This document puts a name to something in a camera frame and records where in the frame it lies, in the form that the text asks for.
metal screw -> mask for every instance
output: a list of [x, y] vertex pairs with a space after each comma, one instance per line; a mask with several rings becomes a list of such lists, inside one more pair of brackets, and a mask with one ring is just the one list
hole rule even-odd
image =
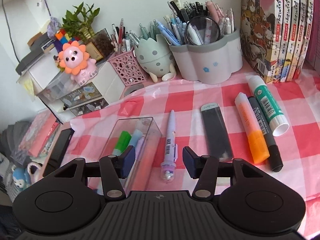
[[200, 190], [197, 190], [197, 191], [195, 192], [195, 195], [196, 195], [197, 197], [203, 197], [203, 198], [205, 198], [205, 197], [209, 197], [209, 196], [211, 195], [211, 192], [210, 192], [209, 190], [200, 189]]
[[117, 189], [109, 190], [107, 192], [107, 196], [108, 197], [112, 197], [112, 198], [121, 197], [122, 196], [122, 192], [120, 190], [117, 190]]

glue stick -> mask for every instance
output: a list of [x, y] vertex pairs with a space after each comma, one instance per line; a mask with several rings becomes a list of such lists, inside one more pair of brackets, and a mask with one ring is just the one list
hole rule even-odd
[[249, 87], [267, 118], [273, 136], [283, 135], [289, 129], [289, 123], [263, 79], [253, 76], [249, 80]]
[[244, 93], [238, 94], [235, 103], [248, 137], [253, 162], [254, 164], [261, 163], [266, 160], [270, 154], [256, 116]]

red and white checkered cloth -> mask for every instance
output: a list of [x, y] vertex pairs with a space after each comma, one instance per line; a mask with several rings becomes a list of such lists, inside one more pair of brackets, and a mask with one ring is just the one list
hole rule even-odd
[[[79, 156], [84, 157], [87, 162], [98, 161], [118, 119], [152, 116], [163, 138], [150, 178], [146, 178], [149, 179], [146, 190], [192, 192], [196, 181], [189, 177], [184, 167], [182, 148], [190, 146], [198, 155], [207, 154], [200, 108], [212, 102], [217, 102], [221, 108], [234, 157], [253, 163], [247, 136], [235, 107], [235, 98], [239, 92], [251, 95], [247, 81], [252, 74], [252, 69], [244, 62], [240, 71], [219, 85], [186, 80], [161, 82], [138, 90], [105, 109], [75, 118], [70, 121], [75, 133], [63, 164]], [[311, 238], [320, 233], [320, 77], [313, 70], [303, 69], [299, 80], [271, 84], [268, 87], [287, 116], [290, 129], [284, 135], [276, 137], [284, 163], [283, 169], [279, 173], [273, 173], [264, 164], [258, 167], [304, 198], [307, 212], [299, 232], [306, 238]], [[159, 178], [159, 173], [169, 112], [172, 109], [176, 112], [179, 158], [175, 179], [171, 184], [166, 184]], [[97, 180], [92, 179], [89, 186], [97, 188]], [[216, 194], [225, 188], [226, 186], [217, 186]]]

magnifying glass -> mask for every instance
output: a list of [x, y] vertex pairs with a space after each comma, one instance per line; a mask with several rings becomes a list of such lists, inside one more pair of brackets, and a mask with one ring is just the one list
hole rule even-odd
[[186, 27], [186, 38], [192, 45], [216, 42], [221, 37], [218, 23], [208, 16], [193, 17]]

gray pen holder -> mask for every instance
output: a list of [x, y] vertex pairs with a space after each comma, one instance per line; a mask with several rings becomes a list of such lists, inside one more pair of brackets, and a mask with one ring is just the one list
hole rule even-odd
[[239, 30], [207, 45], [169, 47], [182, 77], [186, 80], [219, 84], [242, 68]]

